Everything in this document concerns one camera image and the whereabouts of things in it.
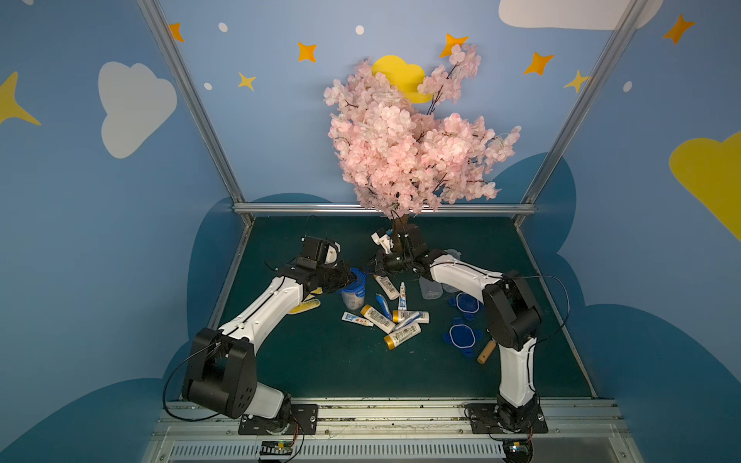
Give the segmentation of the blue-lid toiletry cup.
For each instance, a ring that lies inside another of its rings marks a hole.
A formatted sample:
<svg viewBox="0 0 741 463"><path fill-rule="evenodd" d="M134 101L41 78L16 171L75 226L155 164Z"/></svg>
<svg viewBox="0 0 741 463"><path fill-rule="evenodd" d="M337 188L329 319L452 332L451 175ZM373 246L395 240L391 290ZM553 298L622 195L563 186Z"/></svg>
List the blue-lid toiletry cup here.
<svg viewBox="0 0 741 463"><path fill-rule="evenodd" d="M451 255L456 260L461 260L461 252L455 250L455 249L447 249L446 252ZM457 293L458 289L455 286L443 284L442 289L444 289L447 293Z"/></svg>
<svg viewBox="0 0 741 463"><path fill-rule="evenodd" d="M352 278L350 282L340 290L340 295L347 310L354 312L359 311L365 306L366 298L366 276L357 269L351 268Z"/></svg>
<svg viewBox="0 0 741 463"><path fill-rule="evenodd" d="M422 297L425 300L436 300L443 296L443 287L440 283L426 279L424 277L419 278L419 288Z"/></svg>

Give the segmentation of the blue cup lid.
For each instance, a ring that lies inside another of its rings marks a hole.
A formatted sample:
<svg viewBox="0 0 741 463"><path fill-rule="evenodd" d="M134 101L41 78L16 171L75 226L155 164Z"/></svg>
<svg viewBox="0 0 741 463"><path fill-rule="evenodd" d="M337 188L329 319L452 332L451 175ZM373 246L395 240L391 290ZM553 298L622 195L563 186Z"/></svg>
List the blue cup lid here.
<svg viewBox="0 0 741 463"><path fill-rule="evenodd" d="M472 328L463 318L455 318L448 331L444 333L443 340L458 349L465 357L472 358L474 347L483 335L482 330Z"/></svg>
<svg viewBox="0 0 741 463"><path fill-rule="evenodd" d="M449 298L449 304L457 309L465 320L473 321L484 304L465 292L459 292Z"/></svg>

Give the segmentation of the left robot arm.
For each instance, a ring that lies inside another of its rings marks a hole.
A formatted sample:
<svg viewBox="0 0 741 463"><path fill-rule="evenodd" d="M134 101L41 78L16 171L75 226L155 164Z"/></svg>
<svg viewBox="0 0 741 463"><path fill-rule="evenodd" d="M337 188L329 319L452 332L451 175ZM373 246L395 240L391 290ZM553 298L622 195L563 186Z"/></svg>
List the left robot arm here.
<svg viewBox="0 0 741 463"><path fill-rule="evenodd" d="M267 288L242 313L196 335L185 362L184 399L232 419L289 418L289 396L258 382L259 349L313 291L332 293L357 280L340 259L339 243L318 237L304 237L301 242L301 253L275 271Z"/></svg>

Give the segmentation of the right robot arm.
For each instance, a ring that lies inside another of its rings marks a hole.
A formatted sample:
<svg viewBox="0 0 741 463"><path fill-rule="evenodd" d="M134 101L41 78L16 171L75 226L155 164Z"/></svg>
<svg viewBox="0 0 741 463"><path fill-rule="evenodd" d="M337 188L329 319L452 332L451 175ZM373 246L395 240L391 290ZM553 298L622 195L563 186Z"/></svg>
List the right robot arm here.
<svg viewBox="0 0 741 463"><path fill-rule="evenodd" d="M524 275L485 270L450 253L432 249L413 224L372 234L378 247L376 273L410 270L430 281L455 287L482 306L488 333L500 349L501 381L497 397L500 426L516 430L540 414L535 391L533 351L542 324L542 310Z"/></svg>

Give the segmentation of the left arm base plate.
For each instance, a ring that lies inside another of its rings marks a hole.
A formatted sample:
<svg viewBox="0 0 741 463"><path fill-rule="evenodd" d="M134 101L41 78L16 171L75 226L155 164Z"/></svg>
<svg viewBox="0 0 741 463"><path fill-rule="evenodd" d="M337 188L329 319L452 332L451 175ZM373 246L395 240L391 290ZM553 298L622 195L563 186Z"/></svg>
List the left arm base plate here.
<svg viewBox="0 0 741 463"><path fill-rule="evenodd" d="M276 418L244 415L239 421L239 435L315 435L318 424L318 405L292 404L283 407Z"/></svg>

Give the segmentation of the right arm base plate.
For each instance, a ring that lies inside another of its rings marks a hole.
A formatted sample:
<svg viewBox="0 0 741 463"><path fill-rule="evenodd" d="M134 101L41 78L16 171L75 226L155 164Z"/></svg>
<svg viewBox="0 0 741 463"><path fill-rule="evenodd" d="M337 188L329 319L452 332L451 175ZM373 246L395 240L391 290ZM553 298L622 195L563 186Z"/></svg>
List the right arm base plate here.
<svg viewBox="0 0 741 463"><path fill-rule="evenodd" d="M509 403L482 402L465 406L464 417L474 434L546 434L549 432L540 404L521 407Z"/></svg>

